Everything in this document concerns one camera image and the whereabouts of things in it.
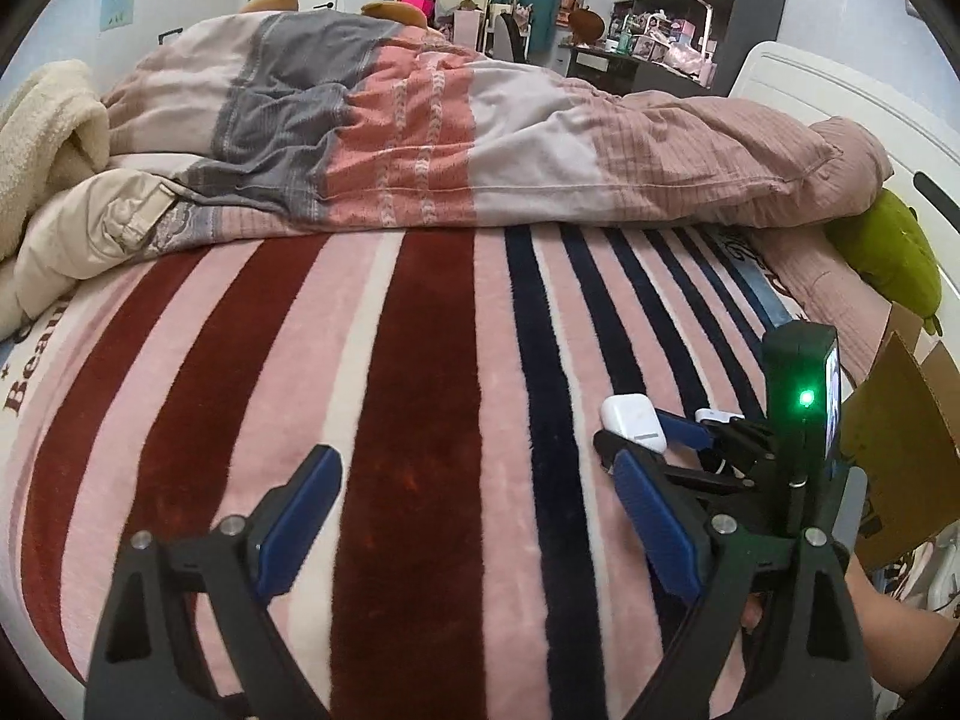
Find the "person right forearm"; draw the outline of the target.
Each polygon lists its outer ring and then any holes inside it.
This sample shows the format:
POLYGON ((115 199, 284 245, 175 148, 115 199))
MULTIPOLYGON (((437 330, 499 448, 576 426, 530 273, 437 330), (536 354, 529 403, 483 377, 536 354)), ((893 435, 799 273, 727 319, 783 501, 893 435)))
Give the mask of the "person right forearm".
POLYGON ((958 622, 880 593, 856 556, 851 557, 846 569, 846 585, 872 676, 882 688, 907 699, 946 655, 957 635, 958 622))

